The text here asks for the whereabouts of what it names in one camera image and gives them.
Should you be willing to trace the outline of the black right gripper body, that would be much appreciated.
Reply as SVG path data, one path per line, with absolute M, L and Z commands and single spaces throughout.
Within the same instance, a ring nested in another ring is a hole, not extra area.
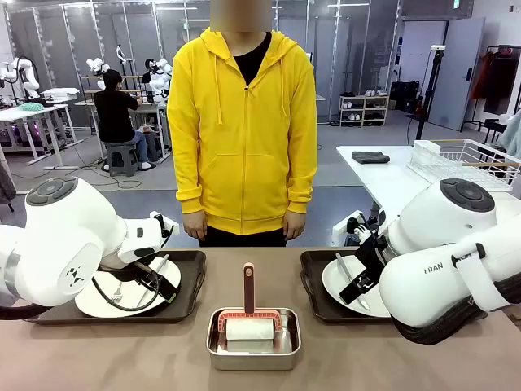
M 386 265 L 383 251 L 387 248 L 387 240 L 380 236 L 370 236 L 360 243 L 357 250 L 357 259 L 366 268 L 368 277 L 373 281 L 379 281 L 379 277 Z

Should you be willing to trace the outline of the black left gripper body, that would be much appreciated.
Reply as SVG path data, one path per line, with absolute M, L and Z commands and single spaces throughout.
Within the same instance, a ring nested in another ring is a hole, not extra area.
M 146 287 L 157 288 L 164 281 L 164 276 L 140 261 L 128 264 L 117 271 L 117 279 L 121 282 L 135 281 Z

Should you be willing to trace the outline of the yellow hoodie person's left hand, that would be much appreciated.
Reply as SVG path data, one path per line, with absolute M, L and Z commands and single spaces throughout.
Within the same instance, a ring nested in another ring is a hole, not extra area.
M 305 213 L 294 213 L 286 211 L 284 216 L 283 232 L 285 240 L 293 240 L 299 237 L 305 229 L 306 225 L 306 214 Z

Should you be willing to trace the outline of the yellow hoodie person's right hand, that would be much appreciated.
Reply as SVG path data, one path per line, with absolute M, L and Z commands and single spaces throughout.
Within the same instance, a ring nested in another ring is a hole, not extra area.
M 204 211 L 184 213 L 182 215 L 184 231 L 194 239 L 205 241 L 207 234 L 207 216 Z

